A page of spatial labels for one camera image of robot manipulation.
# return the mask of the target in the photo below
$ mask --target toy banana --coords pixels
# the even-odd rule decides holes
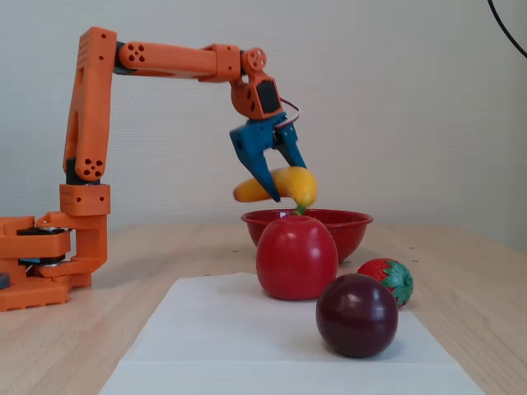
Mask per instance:
[[[296,213],[302,215],[316,199],[317,183],[314,175],[303,167],[292,166],[271,172],[281,198],[291,198],[298,205]],[[271,197],[256,179],[248,179],[234,190],[238,202],[260,202]]]

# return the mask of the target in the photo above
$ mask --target green stem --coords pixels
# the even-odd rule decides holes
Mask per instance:
[[[302,206],[301,204],[299,204],[295,211],[293,212],[293,215],[295,216],[303,216],[305,214],[305,210],[306,210],[306,207]]]

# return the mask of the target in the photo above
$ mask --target strawberry leaves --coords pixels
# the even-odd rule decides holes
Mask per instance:
[[[410,300],[410,295],[413,292],[413,278],[410,271],[402,263],[390,260],[387,260],[386,263],[389,268],[384,269],[383,272],[388,276],[382,283],[393,288],[392,295],[400,307]]]

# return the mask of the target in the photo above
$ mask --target wooden table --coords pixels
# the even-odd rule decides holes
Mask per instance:
[[[0,393],[98,393],[174,281],[254,272],[254,256],[243,224],[111,235],[91,289],[0,314]],[[341,272],[378,257],[408,264],[408,307],[485,393],[527,393],[527,256],[455,227],[374,223]]]

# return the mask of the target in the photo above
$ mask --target white paper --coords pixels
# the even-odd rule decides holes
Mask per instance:
[[[366,360],[330,351],[315,302],[267,297],[255,275],[178,280],[101,391],[110,394],[482,394],[407,309]]]

